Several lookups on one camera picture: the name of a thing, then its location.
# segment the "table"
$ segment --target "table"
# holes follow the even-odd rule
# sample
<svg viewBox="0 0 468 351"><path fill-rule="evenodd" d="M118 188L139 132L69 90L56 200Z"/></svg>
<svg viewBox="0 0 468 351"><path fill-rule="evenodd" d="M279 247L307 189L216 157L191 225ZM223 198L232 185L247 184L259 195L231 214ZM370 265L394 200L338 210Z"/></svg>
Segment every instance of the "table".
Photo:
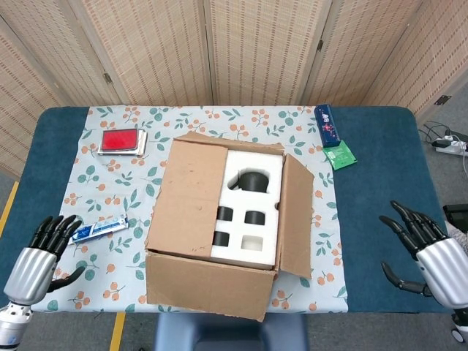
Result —
<svg viewBox="0 0 468 351"><path fill-rule="evenodd" d="M7 249L11 256L9 260L0 262L2 271L10 271L14 257L26 244L40 219L49 213L59 212L67 177L75 161L77 141L84 136L81 131L86 113L87 109L77 107L51 109L39 120L0 246L2 254ZM333 113L341 137L358 158L356 165L334 174L349 310L442 311L431 300L411 296L391 287L385 281L379 265L379 261L386 258L405 278L419 278L409 255L377 220L379 214L393 216L388 205L390 199L396 198L419 208L438 222L442 220L414 117L408 110L398 107L338 107L333 109ZM287 117L277 116L284 120ZM275 123L270 125L272 132ZM364 127L370 131L367 139L362 138ZM409 165L412 172L405 172ZM17 235L15 228L19 226L23 230Z"/></svg>

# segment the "robotic hand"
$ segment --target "robotic hand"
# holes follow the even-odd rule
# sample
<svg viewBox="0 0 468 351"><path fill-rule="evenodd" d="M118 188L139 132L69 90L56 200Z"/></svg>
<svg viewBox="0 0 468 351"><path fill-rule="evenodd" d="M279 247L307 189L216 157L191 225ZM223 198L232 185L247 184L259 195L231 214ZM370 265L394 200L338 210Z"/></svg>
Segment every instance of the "robotic hand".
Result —
<svg viewBox="0 0 468 351"><path fill-rule="evenodd" d="M453 309L456 329L452 334L457 341L463 342L468 339L468 256L458 242L446 236L428 216L396 201L390 204L403 219L407 230L386 216L379 218L397 234L426 283L404 281L382 262L385 276L401 290L434 297L444 307Z"/></svg>
<svg viewBox="0 0 468 351"><path fill-rule="evenodd" d="M0 350L17 349L32 317L31 305L41 301L46 293L73 283L84 271L84 267L79 267L67 278L52 281L69 238L81 225L81 221L73 222L75 218L49 216L18 256L4 288L10 303L0 309Z"/></svg>

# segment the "cardboard box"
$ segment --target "cardboard box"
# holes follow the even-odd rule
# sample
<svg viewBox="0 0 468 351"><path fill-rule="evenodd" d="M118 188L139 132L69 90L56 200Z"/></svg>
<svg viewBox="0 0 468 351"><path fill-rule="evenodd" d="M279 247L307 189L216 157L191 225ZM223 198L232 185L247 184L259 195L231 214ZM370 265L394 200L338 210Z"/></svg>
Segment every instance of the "cardboard box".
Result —
<svg viewBox="0 0 468 351"><path fill-rule="evenodd" d="M279 269L311 277L314 176L284 155L273 270L209 262L227 150L284 155L281 144L194 132L173 141L146 241L147 300L262 321Z"/></svg>

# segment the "grey floor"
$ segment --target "grey floor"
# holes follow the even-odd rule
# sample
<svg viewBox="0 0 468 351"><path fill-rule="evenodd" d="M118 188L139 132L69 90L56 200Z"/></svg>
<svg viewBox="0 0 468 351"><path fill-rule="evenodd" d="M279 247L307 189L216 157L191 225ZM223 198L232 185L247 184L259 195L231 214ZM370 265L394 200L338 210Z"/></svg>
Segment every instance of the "grey floor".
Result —
<svg viewBox="0 0 468 351"><path fill-rule="evenodd" d="M462 89L433 118L468 135L468 105ZM461 157L424 145L440 205L468 203ZM12 181L0 174L0 213ZM450 335L448 314L314 314L308 317L311 350L467 350ZM35 314L20 350L109 350L115 314ZM151 350L157 316L128 314L121 350Z"/></svg>

